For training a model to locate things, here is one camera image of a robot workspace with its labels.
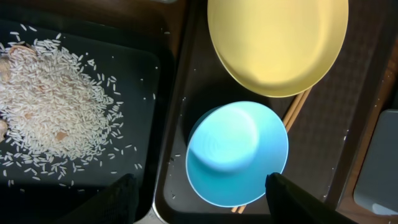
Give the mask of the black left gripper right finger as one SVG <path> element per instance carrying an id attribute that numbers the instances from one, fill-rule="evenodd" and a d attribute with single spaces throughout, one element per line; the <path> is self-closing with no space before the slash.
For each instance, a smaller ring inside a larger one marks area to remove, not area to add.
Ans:
<path id="1" fill-rule="evenodd" d="M 274 223 L 355 224 L 280 173 L 266 177 L 266 198 Z"/>

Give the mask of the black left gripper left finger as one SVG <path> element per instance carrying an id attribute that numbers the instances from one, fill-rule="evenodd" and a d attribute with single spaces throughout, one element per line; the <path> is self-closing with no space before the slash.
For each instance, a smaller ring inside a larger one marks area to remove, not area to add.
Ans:
<path id="1" fill-rule="evenodd" d="M 56 224 L 130 224 L 136 219 L 139 187 L 132 174 L 126 174 Z"/>

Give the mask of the light blue bowl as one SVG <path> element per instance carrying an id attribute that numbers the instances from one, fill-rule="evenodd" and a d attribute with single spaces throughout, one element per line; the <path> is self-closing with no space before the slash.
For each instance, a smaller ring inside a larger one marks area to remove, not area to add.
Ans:
<path id="1" fill-rule="evenodd" d="M 266 177 L 282 173 L 289 155 L 279 116 L 253 101 L 209 110 L 190 131 L 185 158 L 195 193 L 217 207 L 240 207 L 266 193 Z"/>

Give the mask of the rice pile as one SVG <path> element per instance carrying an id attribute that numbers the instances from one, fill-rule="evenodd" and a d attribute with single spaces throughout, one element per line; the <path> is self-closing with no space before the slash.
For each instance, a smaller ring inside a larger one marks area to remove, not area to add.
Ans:
<path id="1" fill-rule="evenodd" d="M 1 42 L 1 167 L 20 159 L 34 180 L 65 177 L 68 162 L 82 171 L 122 138 L 122 103 L 104 88 L 116 77 L 89 75 L 96 62 L 69 51 L 61 35 L 14 36 Z"/>

